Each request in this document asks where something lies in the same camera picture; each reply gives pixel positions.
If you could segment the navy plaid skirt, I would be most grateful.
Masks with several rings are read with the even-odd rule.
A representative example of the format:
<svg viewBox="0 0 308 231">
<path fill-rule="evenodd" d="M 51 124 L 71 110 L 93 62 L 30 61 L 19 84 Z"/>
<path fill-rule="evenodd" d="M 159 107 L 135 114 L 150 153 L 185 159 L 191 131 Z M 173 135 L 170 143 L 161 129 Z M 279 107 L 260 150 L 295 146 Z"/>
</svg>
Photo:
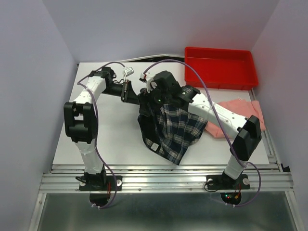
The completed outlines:
<svg viewBox="0 0 308 231">
<path fill-rule="evenodd" d="M 155 154 L 179 165 L 188 148 L 197 143 L 207 125 L 204 118 L 164 104 L 150 115 L 138 116 L 142 140 Z"/>
</svg>

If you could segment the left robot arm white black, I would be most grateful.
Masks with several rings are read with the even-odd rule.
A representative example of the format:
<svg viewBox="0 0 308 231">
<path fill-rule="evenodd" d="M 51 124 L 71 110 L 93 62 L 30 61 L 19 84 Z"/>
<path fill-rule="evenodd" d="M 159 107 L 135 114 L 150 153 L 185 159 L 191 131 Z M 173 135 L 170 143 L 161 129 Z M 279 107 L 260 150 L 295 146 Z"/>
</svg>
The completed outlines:
<svg viewBox="0 0 308 231">
<path fill-rule="evenodd" d="M 131 67 L 123 67 L 123 78 L 116 81 L 115 71 L 104 66 L 91 71 L 77 84 L 82 92 L 71 102 L 64 104 L 64 129 L 79 149 L 84 167 L 85 179 L 101 190 L 107 185 L 104 162 L 97 151 L 99 128 L 97 100 L 101 94 L 120 97 L 124 103 L 139 104 L 132 83 L 127 79 L 134 73 Z"/>
</svg>

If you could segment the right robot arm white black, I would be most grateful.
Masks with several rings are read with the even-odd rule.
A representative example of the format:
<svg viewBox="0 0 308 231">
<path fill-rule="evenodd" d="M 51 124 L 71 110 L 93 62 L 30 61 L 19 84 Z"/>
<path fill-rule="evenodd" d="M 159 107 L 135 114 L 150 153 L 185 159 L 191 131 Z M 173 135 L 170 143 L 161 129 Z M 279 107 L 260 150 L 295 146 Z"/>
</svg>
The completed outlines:
<svg viewBox="0 0 308 231">
<path fill-rule="evenodd" d="M 138 123 L 145 145 L 179 165 L 206 126 L 219 126 L 226 139 L 233 140 L 221 182 L 227 188 L 236 185 L 261 140 L 259 119 L 236 114 L 190 85 L 181 86 L 169 71 L 154 76 L 142 73 L 140 81 L 146 83 L 137 96 Z"/>
</svg>

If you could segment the red plastic bin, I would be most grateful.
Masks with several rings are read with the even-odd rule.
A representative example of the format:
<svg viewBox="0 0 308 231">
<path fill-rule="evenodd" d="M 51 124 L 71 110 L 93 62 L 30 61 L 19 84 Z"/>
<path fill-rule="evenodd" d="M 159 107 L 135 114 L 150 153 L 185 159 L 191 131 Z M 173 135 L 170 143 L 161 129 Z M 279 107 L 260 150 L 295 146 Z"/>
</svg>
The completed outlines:
<svg viewBox="0 0 308 231">
<path fill-rule="evenodd" d="M 257 72 L 250 51 L 186 47 L 184 80 L 201 88 L 200 79 L 208 88 L 226 90 L 251 90 L 258 85 Z"/>
</svg>

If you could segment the pink folded skirt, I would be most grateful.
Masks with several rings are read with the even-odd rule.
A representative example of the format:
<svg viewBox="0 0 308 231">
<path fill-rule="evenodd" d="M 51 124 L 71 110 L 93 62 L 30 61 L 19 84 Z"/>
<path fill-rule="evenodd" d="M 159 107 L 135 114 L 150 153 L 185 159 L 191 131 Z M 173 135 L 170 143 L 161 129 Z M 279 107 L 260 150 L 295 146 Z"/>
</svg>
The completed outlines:
<svg viewBox="0 0 308 231">
<path fill-rule="evenodd" d="M 249 118 L 250 116 L 256 116 L 260 121 L 261 131 L 266 130 L 259 101 L 249 102 L 243 99 L 235 99 L 235 100 L 226 101 L 226 102 L 219 102 L 218 104 L 236 114 L 245 116 L 247 118 Z M 205 127 L 205 130 L 213 138 L 216 138 L 216 139 L 225 138 L 221 128 L 219 126 L 214 125 L 213 123 L 208 122 Z"/>
</svg>

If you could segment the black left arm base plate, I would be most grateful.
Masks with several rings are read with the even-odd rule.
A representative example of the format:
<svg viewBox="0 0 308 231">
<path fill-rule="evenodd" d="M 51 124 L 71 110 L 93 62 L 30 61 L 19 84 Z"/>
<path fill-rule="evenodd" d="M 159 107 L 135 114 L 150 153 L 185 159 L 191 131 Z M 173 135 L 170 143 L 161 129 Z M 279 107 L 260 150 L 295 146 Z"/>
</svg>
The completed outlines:
<svg viewBox="0 0 308 231">
<path fill-rule="evenodd" d="M 106 176 L 104 180 L 86 180 L 86 176 L 77 176 L 75 179 L 79 182 L 79 190 L 90 192 L 89 200 L 96 206 L 106 206 L 111 201 L 111 191 L 121 191 L 123 177 L 116 175 L 116 181 L 113 176 Z"/>
</svg>

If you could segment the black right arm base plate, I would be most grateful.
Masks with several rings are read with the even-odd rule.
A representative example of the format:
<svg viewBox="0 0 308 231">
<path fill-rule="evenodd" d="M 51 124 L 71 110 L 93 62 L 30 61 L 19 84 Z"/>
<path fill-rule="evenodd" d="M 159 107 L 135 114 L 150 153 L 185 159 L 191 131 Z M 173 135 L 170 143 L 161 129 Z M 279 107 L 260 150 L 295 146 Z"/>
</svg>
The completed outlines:
<svg viewBox="0 0 308 231">
<path fill-rule="evenodd" d="M 221 175 L 207 175 L 204 190 L 209 193 L 221 191 L 222 201 L 228 205 L 238 206 L 242 199 L 242 190 L 250 189 L 250 182 L 246 174 L 241 174 L 234 180 L 224 173 Z"/>
</svg>

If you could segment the aluminium rail frame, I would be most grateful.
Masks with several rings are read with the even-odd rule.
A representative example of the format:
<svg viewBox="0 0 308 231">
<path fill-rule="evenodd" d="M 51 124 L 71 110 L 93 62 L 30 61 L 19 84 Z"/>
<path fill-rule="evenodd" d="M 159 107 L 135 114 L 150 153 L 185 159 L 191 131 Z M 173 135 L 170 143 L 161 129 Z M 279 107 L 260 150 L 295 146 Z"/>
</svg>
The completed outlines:
<svg viewBox="0 0 308 231">
<path fill-rule="evenodd" d="M 250 189 L 242 190 L 241 207 L 207 192 L 208 175 L 223 172 L 230 158 L 225 140 L 204 133 L 180 165 L 149 151 L 141 140 L 138 107 L 101 96 L 99 152 L 122 189 L 106 209 L 92 207 L 89 192 L 79 189 L 84 165 L 78 148 L 61 131 L 51 169 L 43 175 L 32 231 L 303 231 L 294 182 L 285 172 L 269 133 L 245 170 Z"/>
</svg>

